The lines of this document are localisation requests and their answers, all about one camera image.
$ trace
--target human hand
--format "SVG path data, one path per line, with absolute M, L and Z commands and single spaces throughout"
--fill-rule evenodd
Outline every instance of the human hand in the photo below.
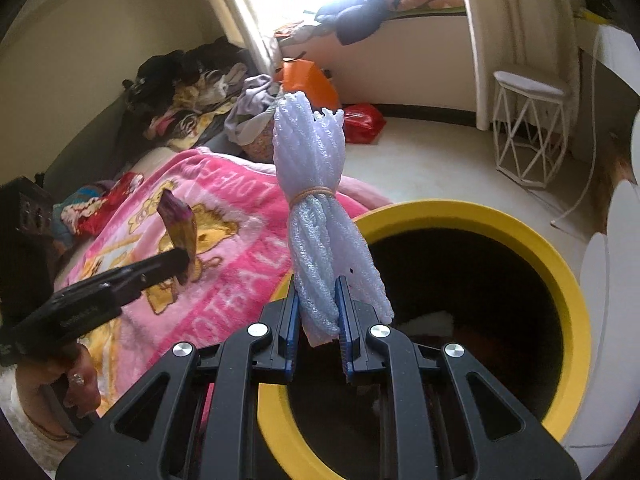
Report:
M 23 360 L 15 370 L 18 398 L 24 413 L 40 431 L 54 440 L 67 438 L 49 409 L 40 391 L 44 384 L 55 382 L 66 374 L 69 388 L 63 401 L 67 407 L 77 406 L 78 416 L 83 417 L 100 406 L 97 374 L 91 356 L 84 345 L 79 343 L 78 357 L 73 362 L 49 359 L 46 362 Z

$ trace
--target power cord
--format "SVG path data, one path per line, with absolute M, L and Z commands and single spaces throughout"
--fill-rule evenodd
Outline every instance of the power cord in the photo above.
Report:
M 556 225 L 556 222 L 569 216 L 576 209 L 578 209 L 578 206 L 582 203 L 582 200 L 584 199 L 585 195 L 589 190 L 589 186 L 591 185 L 591 179 L 593 178 L 593 173 L 596 168 L 596 154 L 597 154 L 597 143 L 598 143 L 598 134 L 596 132 L 596 66 L 598 63 L 597 56 L 598 56 L 598 48 L 600 47 L 600 39 L 601 39 L 600 36 L 601 36 L 600 27 L 598 27 L 596 30 L 596 37 L 593 40 L 593 52 L 591 53 L 593 57 L 593 59 L 591 60 L 591 126 L 593 128 L 593 155 L 591 156 L 591 169 L 589 170 L 589 177 L 587 178 L 587 183 L 585 184 L 584 189 L 582 190 L 582 193 L 580 193 L 580 196 L 578 197 L 578 200 L 575 202 L 575 204 L 571 208 L 569 208 L 567 211 L 562 213 L 558 218 L 555 218 L 550 222 L 551 227 L 555 227 L 556 229 L 560 229 Z

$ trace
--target beige curtain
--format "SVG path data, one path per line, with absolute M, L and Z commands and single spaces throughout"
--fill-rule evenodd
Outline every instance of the beige curtain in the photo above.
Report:
M 273 74 L 282 63 L 278 43 L 273 35 L 258 27 L 250 0 L 208 0 L 230 43 L 246 48 L 259 72 Z
M 524 64 L 559 76 L 572 88 L 568 116 L 575 124 L 580 68 L 570 0 L 466 0 L 476 69 L 477 126 L 489 128 L 494 72 Z

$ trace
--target white stool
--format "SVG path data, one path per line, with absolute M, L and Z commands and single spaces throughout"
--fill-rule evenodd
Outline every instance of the white stool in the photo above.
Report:
M 571 88 L 560 78 L 527 66 L 508 66 L 494 72 L 494 77 L 496 167 L 521 186 L 546 187 L 558 173 L 569 142 L 564 103 Z M 510 92 L 516 94 L 511 100 Z M 512 112 L 518 106 L 522 108 L 514 122 Z M 558 119 L 561 131 L 555 134 Z M 516 136 L 522 123 L 526 137 L 524 132 Z

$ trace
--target white floor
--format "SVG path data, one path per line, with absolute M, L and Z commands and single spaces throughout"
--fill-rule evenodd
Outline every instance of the white floor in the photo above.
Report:
M 546 191 L 529 192 L 495 169 L 492 134 L 454 124 L 389 118 L 375 144 L 347 145 L 344 173 L 376 186 L 394 202 L 451 198 L 487 205 L 546 238 L 578 277 L 593 233 L 590 197 L 578 210 L 549 222 L 580 195 L 589 168 L 570 155 Z

